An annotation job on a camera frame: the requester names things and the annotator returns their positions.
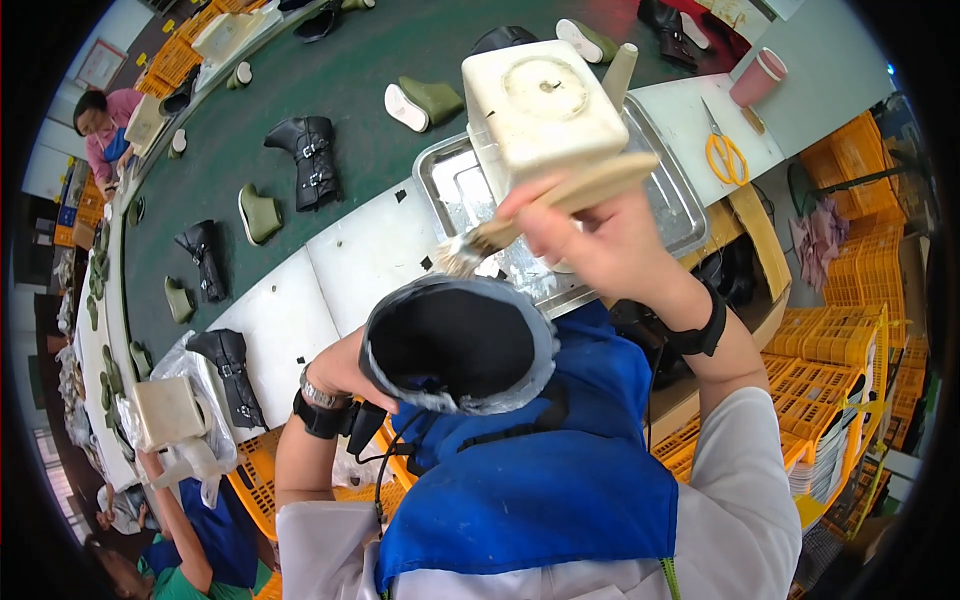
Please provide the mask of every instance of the pink cup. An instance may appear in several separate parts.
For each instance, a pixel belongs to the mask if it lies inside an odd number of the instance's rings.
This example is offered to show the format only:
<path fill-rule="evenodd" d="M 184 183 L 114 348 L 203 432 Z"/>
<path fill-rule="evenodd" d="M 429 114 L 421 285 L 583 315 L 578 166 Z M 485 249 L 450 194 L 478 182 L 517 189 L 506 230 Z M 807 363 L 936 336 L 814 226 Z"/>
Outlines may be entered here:
<path fill-rule="evenodd" d="M 740 79 L 730 88 L 730 97 L 741 108 L 754 105 L 786 77 L 786 65 L 770 48 L 761 48 Z"/>

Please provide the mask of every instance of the black wrist strap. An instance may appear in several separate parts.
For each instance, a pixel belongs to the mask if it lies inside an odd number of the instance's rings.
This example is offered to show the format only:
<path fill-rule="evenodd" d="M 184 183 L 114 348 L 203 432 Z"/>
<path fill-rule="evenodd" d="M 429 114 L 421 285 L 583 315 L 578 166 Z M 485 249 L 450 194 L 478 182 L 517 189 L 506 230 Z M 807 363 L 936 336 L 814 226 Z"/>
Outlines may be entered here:
<path fill-rule="evenodd" d="M 294 414 L 303 420 L 304 431 L 322 440 L 336 438 L 345 428 L 349 433 L 352 422 L 350 404 L 343 408 L 323 408 L 304 400 L 300 390 L 294 396 Z"/>
<path fill-rule="evenodd" d="M 710 299 L 713 301 L 713 310 L 710 312 L 710 320 L 703 329 L 688 329 L 687 331 L 666 330 L 666 339 L 680 354 L 706 354 L 713 356 L 717 350 L 717 344 L 720 342 L 720 336 L 727 327 L 727 303 L 720 296 L 712 285 L 698 279 L 710 292 Z"/>

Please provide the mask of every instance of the pink shirt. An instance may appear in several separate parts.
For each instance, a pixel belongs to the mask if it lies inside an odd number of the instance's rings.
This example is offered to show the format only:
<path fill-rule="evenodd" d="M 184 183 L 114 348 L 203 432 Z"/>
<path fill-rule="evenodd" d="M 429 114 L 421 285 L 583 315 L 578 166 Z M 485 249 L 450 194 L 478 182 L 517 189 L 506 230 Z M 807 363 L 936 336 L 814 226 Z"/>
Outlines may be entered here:
<path fill-rule="evenodd" d="M 118 89 L 107 95 L 107 114 L 113 119 L 117 127 L 127 127 L 130 117 L 143 94 L 135 89 Z M 96 132 L 86 137 L 86 161 L 93 169 L 93 178 L 96 181 L 108 180 L 113 175 L 113 167 L 104 159 L 104 148 L 110 145 L 116 130 Z"/>

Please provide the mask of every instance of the white shirt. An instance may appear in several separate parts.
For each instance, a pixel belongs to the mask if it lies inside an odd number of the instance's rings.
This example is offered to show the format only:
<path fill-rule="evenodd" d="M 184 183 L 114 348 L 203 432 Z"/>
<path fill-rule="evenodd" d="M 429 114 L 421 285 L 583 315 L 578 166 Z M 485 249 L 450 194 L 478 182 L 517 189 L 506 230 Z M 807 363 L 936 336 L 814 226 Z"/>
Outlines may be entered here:
<path fill-rule="evenodd" d="M 107 511 L 107 486 L 97 490 L 97 504 L 100 505 L 100 511 Z M 113 522 L 110 524 L 125 536 L 132 536 L 140 533 L 140 507 L 134 507 L 130 498 L 123 492 L 115 492 L 113 495 Z"/>
<path fill-rule="evenodd" d="M 298 502 L 276 517 L 283 597 L 379 600 L 379 525 L 372 504 Z M 684 600 L 782 600 L 802 531 L 770 395 L 731 394 L 702 423 L 690 485 L 677 509 L 677 581 Z M 657 561 L 581 561 L 499 575 L 420 569 L 394 580 L 396 600 L 669 599 Z"/>

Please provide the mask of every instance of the wooden brush handle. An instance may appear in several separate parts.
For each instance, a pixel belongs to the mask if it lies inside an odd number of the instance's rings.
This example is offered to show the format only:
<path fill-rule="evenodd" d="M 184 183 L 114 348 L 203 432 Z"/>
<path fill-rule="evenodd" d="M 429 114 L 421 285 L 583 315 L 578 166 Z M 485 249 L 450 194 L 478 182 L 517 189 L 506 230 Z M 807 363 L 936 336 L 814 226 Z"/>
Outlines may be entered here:
<path fill-rule="evenodd" d="M 660 157 L 650 153 L 615 156 L 590 165 L 544 193 L 533 204 L 551 206 L 565 215 L 572 215 L 640 185 L 658 165 Z M 513 220 L 492 219 L 477 226 L 476 234 L 485 242 L 503 249 L 514 243 L 520 230 Z"/>

